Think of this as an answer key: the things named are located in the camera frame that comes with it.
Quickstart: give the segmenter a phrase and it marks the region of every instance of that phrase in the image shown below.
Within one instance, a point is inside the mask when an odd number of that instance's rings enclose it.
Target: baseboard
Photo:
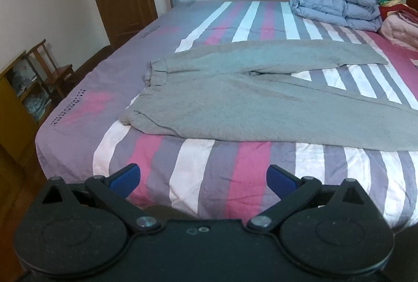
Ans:
[[[111,45],[105,46],[95,55],[93,55],[90,59],[88,59],[82,66],[80,66],[74,73],[74,81],[76,84],[81,82],[81,80],[91,72],[98,64],[105,60],[113,53],[113,48]]]

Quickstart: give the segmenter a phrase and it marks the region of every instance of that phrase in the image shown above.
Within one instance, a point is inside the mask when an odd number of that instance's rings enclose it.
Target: blue gripper pad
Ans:
[[[277,165],[270,165],[267,169],[267,185],[281,199],[290,195],[300,187],[299,178],[288,173]]]
[[[141,180],[141,170],[136,164],[129,164],[110,177],[106,178],[110,190],[117,195],[127,198],[138,186]]]

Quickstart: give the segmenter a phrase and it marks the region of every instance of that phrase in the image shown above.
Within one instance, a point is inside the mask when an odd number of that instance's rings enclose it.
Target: folded blue comforter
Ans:
[[[357,30],[377,31],[382,25],[376,0],[291,0],[294,14]]]

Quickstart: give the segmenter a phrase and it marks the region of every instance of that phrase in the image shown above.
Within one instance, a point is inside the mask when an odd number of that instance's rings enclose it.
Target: wooden chair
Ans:
[[[68,76],[74,75],[73,66],[72,64],[70,64],[70,65],[65,65],[60,68],[57,68],[55,65],[55,62],[52,60],[51,55],[49,54],[47,48],[45,47],[46,41],[47,40],[44,39],[39,44],[31,48],[27,53],[26,59],[28,60],[29,65],[31,66],[32,70],[34,70],[34,72],[38,76],[39,80],[41,80],[41,78],[29,59],[30,54],[33,54],[35,56],[36,61],[39,63],[39,65],[41,66],[45,74],[47,75],[47,78],[43,80],[42,83],[43,83],[43,87],[47,90],[49,96],[51,97],[51,91],[49,90],[49,88],[52,87],[53,90],[55,89],[58,92],[58,95],[61,97],[61,99],[64,99],[65,95],[63,94],[60,85],[64,82],[64,80],[66,80]],[[40,55],[38,49],[41,46],[43,47],[43,50],[47,54],[49,61],[51,62],[54,69],[50,69],[46,61]]]

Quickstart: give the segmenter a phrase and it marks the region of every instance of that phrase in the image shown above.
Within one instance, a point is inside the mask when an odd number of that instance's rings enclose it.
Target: striped bedsheet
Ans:
[[[292,76],[418,109],[416,52],[381,36],[294,16],[287,2],[198,2],[149,25],[91,72],[49,116],[36,138],[47,175],[79,182],[128,163],[141,168],[132,203],[170,205],[202,218],[240,218],[278,201],[269,164],[325,184],[356,178],[391,227],[418,222],[418,152],[286,142],[221,142],[145,135],[118,122],[144,87],[149,61],[202,45],[260,39],[331,39],[369,44],[388,60]]]

